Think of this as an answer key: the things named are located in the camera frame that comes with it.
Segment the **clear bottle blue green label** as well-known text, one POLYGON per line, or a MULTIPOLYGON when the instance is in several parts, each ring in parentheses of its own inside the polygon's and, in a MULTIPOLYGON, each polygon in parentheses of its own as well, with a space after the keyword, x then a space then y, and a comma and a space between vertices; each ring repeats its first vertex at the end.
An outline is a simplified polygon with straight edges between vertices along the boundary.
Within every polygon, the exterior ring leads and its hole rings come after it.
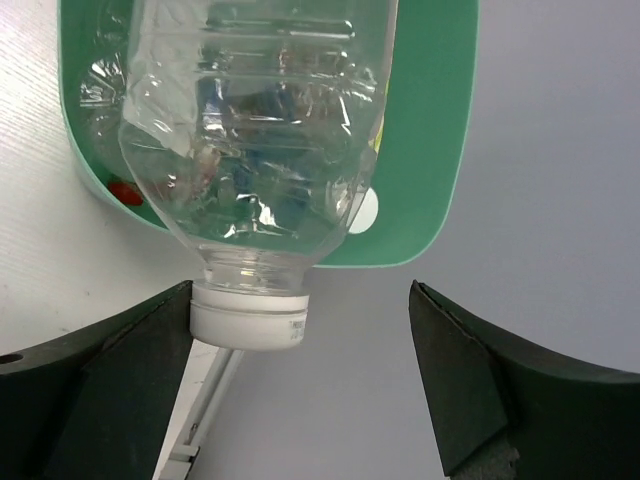
POLYGON ((356 193, 347 220, 349 235, 361 234, 370 229, 378 215, 379 200, 372 187, 372 179, 379 156, 383 130, 384 115, 381 115, 361 154, 356 193))

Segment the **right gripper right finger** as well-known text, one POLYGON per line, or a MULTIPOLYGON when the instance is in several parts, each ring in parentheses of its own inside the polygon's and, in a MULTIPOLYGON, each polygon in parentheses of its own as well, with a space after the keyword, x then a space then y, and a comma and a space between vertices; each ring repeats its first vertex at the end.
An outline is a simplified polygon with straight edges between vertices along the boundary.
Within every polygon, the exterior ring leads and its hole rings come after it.
POLYGON ((638 478, 638 374, 544 348, 424 283, 409 317, 447 478, 638 478))

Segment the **large clear square bottle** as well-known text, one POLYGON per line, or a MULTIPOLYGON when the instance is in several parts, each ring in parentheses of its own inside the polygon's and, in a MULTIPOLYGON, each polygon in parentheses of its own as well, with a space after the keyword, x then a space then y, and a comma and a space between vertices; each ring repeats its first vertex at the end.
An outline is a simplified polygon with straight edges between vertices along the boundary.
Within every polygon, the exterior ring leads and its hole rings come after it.
POLYGON ((372 182, 394 1, 138 1, 119 144, 154 212, 203 261, 192 336, 301 342, 305 273, 372 182))

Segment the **green plastic bin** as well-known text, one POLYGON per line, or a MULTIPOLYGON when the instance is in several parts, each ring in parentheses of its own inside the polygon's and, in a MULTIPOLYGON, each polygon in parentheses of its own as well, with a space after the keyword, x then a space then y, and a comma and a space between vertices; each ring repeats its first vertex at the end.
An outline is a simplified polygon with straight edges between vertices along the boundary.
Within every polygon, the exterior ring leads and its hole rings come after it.
MULTIPOLYGON (((474 89, 480 5, 476 1, 402 1, 384 132, 372 188, 378 213, 319 267, 406 264, 433 243, 447 218, 463 156, 474 89)), ((80 114, 80 80, 104 55, 125 51, 129 1, 57 4, 61 110, 86 188, 148 231, 168 231, 147 204, 127 206, 108 190, 110 173, 80 114)))

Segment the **aluminium table rail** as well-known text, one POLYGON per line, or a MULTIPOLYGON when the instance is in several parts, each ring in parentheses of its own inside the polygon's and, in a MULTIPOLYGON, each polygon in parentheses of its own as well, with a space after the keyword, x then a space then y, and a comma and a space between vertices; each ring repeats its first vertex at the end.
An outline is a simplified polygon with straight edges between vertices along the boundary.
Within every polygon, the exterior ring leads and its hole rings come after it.
POLYGON ((190 353, 154 479, 187 479, 243 359, 240 350, 197 343, 190 353))

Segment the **clear bottle red white label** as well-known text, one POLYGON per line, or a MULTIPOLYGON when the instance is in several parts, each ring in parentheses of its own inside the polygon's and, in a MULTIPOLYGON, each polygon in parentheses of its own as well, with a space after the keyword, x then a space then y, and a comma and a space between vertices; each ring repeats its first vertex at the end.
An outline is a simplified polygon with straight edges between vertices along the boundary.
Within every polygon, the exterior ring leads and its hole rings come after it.
POLYGON ((97 3, 92 35, 95 51, 81 77, 79 106, 92 157, 106 172, 108 191, 120 203, 139 207, 144 198, 118 141, 132 7, 131 1, 97 3))

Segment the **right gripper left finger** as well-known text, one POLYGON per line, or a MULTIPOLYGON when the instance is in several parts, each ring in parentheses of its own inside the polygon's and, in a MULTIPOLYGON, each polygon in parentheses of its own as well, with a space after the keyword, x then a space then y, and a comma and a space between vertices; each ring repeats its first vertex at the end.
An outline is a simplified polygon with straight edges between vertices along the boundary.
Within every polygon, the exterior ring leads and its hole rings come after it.
POLYGON ((152 478, 193 343, 191 289, 2 355, 2 478, 152 478))

